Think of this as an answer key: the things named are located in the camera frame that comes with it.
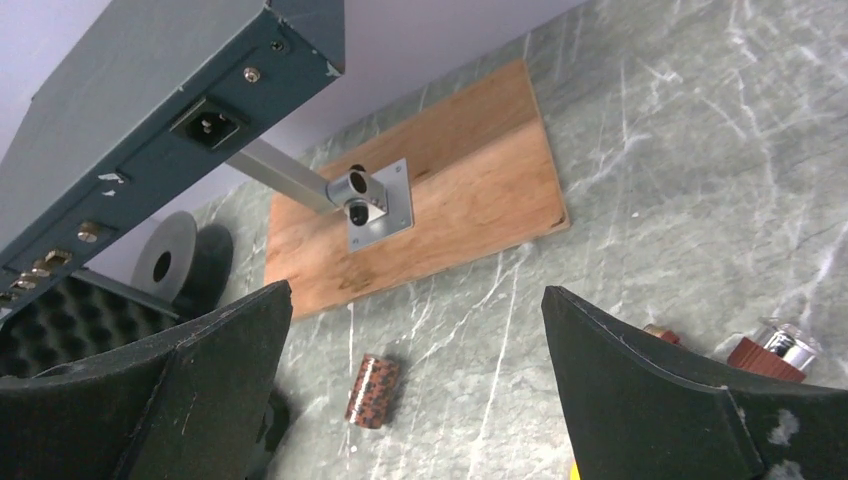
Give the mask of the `orange black chip stack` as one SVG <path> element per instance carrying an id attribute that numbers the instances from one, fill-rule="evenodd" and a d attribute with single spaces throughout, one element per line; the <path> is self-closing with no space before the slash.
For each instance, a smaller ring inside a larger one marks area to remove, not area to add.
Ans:
<path id="1" fill-rule="evenodd" d="M 366 353 L 349 396 L 345 420 L 360 428 L 380 429 L 386 422 L 400 372 L 398 362 Z"/>

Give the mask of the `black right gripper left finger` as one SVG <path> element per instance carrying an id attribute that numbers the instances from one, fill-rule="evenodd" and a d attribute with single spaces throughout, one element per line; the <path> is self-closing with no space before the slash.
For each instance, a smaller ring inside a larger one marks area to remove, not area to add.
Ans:
<path id="1" fill-rule="evenodd" d="M 271 283 L 32 378 L 1 381 L 5 479 L 241 479 L 292 319 Z"/>

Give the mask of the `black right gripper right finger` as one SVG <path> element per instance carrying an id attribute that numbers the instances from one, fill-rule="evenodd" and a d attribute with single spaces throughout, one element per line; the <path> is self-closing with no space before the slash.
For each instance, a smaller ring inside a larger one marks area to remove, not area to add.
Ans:
<path id="1" fill-rule="evenodd" d="M 737 369 L 559 286 L 544 319 L 585 479 L 843 479 L 847 394 Z"/>

